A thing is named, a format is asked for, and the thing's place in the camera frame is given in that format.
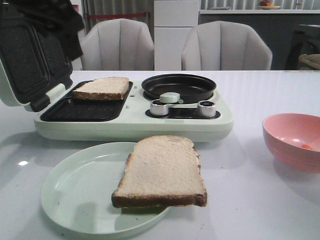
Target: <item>toast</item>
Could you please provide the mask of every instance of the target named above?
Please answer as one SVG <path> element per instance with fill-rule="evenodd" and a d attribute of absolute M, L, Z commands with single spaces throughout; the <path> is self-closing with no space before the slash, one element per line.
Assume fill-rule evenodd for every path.
<path fill-rule="evenodd" d="M 105 77 L 89 81 L 72 91 L 80 100 L 123 100 L 129 89 L 127 77 Z"/>
<path fill-rule="evenodd" d="M 206 206 L 207 191 L 194 143 L 175 135 L 139 141 L 127 158 L 111 201 L 116 208 Z"/>

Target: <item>table surface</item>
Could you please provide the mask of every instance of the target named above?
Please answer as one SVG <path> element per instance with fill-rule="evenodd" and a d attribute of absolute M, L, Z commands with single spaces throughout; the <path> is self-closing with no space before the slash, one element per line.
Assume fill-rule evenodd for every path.
<path fill-rule="evenodd" d="M 144 80 L 164 73 L 74 71 L 71 78 L 74 83 L 111 76 Z M 262 121 L 285 112 L 320 116 L 320 72 L 184 73 L 216 82 L 234 114 L 234 127 L 219 142 L 195 143 L 207 206 L 172 207 L 156 225 L 129 239 L 319 240 L 320 174 L 276 160 L 264 143 Z M 82 239 L 46 216 L 41 187 L 66 157 L 103 142 L 46 139 L 34 127 L 37 113 L 2 102 L 0 112 L 0 239 Z"/>

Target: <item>round pan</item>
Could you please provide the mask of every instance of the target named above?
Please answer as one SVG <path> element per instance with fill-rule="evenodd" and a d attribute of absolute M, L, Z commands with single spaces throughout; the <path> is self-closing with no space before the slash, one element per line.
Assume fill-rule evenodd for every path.
<path fill-rule="evenodd" d="M 216 86 L 209 78 L 183 73 L 152 76 L 142 82 L 144 94 L 148 98 L 159 99 L 161 94 L 174 92 L 180 94 L 184 104 L 209 99 Z"/>

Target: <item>light green plate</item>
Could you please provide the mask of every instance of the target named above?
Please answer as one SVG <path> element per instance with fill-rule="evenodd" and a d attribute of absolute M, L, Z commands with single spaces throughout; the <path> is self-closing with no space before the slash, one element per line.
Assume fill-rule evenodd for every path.
<path fill-rule="evenodd" d="M 157 223 L 168 207 L 115 208 L 111 195 L 124 175 L 134 142 L 112 142 L 81 150 L 59 163 L 41 190 L 45 213 L 58 225 L 108 239 L 139 233 Z"/>

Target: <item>chair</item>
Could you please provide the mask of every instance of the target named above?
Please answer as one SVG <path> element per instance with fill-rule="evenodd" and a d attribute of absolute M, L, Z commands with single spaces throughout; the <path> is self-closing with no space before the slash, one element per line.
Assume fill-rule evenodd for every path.
<path fill-rule="evenodd" d="M 155 46 L 148 26 L 125 18 L 97 23 L 81 41 L 83 70 L 153 70 Z"/>
<path fill-rule="evenodd" d="M 270 70 L 272 52 L 252 27 L 213 21 L 192 28 L 181 61 L 188 71 Z"/>

